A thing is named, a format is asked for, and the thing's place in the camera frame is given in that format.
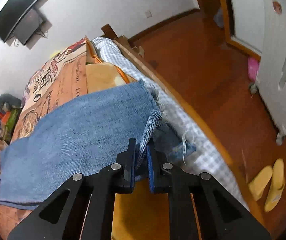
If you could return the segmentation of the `blue denim jeans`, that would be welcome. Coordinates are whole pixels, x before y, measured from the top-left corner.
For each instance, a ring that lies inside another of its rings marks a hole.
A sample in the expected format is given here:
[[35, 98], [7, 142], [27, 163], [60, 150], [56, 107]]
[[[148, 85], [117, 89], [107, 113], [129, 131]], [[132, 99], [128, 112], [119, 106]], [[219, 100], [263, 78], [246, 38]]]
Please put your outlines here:
[[145, 175], [150, 139], [181, 164], [196, 148], [183, 142], [143, 81], [86, 94], [48, 113], [30, 136], [1, 154], [0, 205], [33, 210], [75, 173], [86, 176], [114, 163], [136, 140], [136, 178]]

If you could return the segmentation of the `printed newspaper-pattern bedspread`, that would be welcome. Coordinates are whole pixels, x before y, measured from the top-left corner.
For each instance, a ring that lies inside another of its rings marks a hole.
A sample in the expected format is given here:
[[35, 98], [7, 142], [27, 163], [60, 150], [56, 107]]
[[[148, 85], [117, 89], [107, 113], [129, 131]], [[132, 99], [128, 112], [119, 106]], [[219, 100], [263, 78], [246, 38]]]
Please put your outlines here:
[[51, 194], [49, 183], [40, 185], [33, 170], [41, 167], [39, 153], [29, 156], [23, 148], [38, 122], [79, 96], [135, 82], [129, 62], [110, 38], [83, 38], [48, 60], [26, 85], [22, 112], [10, 145], [1, 154], [0, 233], [10, 231]]

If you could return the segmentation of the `pink slipper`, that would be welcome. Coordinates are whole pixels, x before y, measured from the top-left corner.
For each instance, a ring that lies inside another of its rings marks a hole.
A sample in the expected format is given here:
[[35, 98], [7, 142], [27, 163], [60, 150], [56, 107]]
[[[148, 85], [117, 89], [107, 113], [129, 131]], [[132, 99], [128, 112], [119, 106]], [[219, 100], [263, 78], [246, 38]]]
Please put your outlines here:
[[259, 62], [253, 57], [247, 60], [247, 73], [252, 82], [255, 82], [259, 70]]

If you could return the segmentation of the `wooden room door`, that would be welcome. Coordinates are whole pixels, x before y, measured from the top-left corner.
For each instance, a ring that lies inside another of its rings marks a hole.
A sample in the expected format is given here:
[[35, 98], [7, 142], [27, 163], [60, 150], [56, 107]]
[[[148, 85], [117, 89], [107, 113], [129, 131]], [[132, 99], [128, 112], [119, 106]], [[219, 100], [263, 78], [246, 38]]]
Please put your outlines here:
[[231, 0], [197, 0], [200, 11], [213, 16], [218, 9], [222, 9], [225, 41], [227, 44], [237, 48], [243, 54], [260, 61], [261, 55], [250, 48], [244, 42], [238, 41], [235, 37], [234, 14]]

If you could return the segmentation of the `wooden bed frame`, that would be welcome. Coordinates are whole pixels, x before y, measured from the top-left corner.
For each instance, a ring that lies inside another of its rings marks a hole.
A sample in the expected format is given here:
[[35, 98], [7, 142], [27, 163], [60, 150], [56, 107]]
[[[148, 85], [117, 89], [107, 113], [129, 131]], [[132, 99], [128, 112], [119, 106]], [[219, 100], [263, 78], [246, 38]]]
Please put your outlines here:
[[117, 58], [113, 62], [126, 74], [135, 79], [143, 79], [159, 94], [159, 101], [165, 108], [166, 120], [177, 130], [185, 134], [187, 140], [197, 150], [182, 160], [185, 171], [200, 174], [206, 171], [213, 175], [251, 214], [264, 224], [262, 212], [254, 201], [240, 168], [232, 160], [227, 150], [215, 137], [199, 114], [183, 97], [129, 45], [127, 38], [116, 35], [109, 24], [101, 30], [118, 53], [108, 52], [109, 57]]

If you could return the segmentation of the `small black wall monitor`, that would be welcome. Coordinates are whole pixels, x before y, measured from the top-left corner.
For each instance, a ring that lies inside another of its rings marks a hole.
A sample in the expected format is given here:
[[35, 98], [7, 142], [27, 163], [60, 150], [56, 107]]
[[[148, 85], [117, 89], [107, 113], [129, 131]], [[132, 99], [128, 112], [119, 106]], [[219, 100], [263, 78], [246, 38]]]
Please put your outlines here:
[[25, 46], [45, 22], [46, 18], [38, 10], [31, 8], [16, 25], [14, 36]]

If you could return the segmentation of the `wall-mounted black television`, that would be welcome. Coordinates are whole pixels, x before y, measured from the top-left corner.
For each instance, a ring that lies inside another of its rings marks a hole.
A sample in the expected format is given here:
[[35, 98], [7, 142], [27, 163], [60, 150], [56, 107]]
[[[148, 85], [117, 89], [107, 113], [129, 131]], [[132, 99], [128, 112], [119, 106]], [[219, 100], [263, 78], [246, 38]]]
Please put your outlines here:
[[8, 0], [0, 11], [0, 39], [6, 42], [23, 16], [38, 0]]

